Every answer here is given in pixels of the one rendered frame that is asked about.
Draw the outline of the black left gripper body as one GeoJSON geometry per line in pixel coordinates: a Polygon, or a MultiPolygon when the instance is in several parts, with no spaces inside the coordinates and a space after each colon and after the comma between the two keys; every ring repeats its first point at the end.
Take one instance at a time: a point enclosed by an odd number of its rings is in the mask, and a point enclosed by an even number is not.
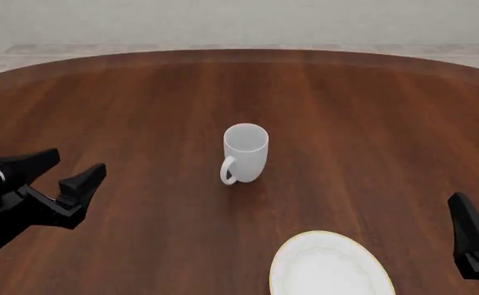
{"type": "Polygon", "coordinates": [[[57,198],[40,193],[31,184],[0,185],[0,229],[23,228],[26,225],[75,228],[82,222],[87,210],[81,206],[64,206],[57,198]]]}

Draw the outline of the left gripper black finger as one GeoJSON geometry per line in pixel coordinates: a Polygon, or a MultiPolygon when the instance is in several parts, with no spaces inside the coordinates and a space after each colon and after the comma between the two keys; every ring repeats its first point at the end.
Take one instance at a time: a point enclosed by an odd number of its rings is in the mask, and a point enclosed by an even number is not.
{"type": "Polygon", "coordinates": [[[86,171],[68,179],[61,179],[57,201],[67,207],[81,206],[84,210],[93,198],[94,193],[106,178],[106,164],[96,164],[86,171]]]}
{"type": "Polygon", "coordinates": [[[0,185],[32,184],[59,162],[60,154],[56,148],[19,156],[0,157],[0,185]]]}

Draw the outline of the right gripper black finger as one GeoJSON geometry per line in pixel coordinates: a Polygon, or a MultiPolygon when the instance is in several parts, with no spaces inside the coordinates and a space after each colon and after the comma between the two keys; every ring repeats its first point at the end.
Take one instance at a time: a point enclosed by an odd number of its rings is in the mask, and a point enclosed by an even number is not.
{"type": "Polygon", "coordinates": [[[479,212],[468,196],[456,192],[447,201],[454,231],[454,254],[479,252],[479,212]]]}

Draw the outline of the white plate with gold rim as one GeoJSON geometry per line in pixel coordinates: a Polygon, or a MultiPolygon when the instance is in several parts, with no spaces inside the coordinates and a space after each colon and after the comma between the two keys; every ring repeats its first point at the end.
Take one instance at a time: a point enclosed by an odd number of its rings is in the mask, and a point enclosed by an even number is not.
{"type": "Polygon", "coordinates": [[[289,238],[269,270],[270,295],[396,295],[379,260],[345,235],[311,230],[289,238]]]}

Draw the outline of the white mug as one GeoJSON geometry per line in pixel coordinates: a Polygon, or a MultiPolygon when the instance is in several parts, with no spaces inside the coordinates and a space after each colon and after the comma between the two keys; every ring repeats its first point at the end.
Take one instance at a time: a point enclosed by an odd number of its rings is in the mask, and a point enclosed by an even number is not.
{"type": "Polygon", "coordinates": [[[250,183],[260,176],[268,159],[269,135],[258,125],[241,123],[226,129],[224,161],[219,176],[223,184],[250,183]]]}

